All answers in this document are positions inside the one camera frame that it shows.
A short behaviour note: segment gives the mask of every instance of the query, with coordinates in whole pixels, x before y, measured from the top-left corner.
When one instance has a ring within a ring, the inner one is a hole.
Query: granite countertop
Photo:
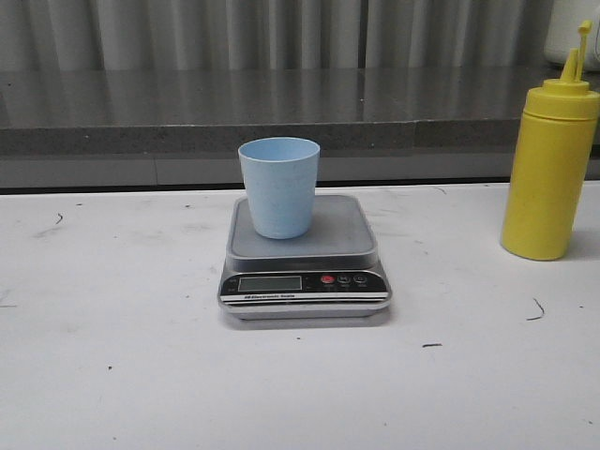
[[[149,159],[159,175],[165,159],[235,159],[245,141],[293,135],[320,143],[324,158],[400,158],[388,178],[508,176],[527,90],[558,75],[552,67],[4,72],[0,158]],[[358,167],[336,171],[322,179],[361,176]]]

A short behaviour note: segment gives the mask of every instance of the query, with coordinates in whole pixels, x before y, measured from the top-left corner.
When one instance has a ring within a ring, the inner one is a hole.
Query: light blue cup
[[[250,215],[258,234],[300,236],[310,228],[321,147],[300,138],[266,138],[239,148]]]

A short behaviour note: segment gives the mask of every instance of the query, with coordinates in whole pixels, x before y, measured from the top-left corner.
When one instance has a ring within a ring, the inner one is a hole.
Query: gray curtain
[[[551,0],[0,0],[0,70],[537,64]]]

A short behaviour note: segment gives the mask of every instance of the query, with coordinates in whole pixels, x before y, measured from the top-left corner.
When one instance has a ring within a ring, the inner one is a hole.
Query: stainless steel surface
[[[294,239],[259,235],[248,199],[235,204],[226,256],[234,271],[366,269],[377,260],[375,236],[354,197],[316,196],[310,229]]]

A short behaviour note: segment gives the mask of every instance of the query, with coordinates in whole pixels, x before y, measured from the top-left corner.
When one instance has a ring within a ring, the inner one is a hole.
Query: bottle nozzle
[[[583,61],[585,60],[585,48],[588,43],[588,35],[592,31],[592,21],[583,21],[577,30],[581,36],[579,42],[579,56],[577,59],[577,72],[575,74],[575,81],[581,81],[581,72],[583,72]]]
[[[562,68],[561,83],[572,83],[576,80],[578,71],[578,49],[571,49],[569,56],[566,58],[566,63]]]

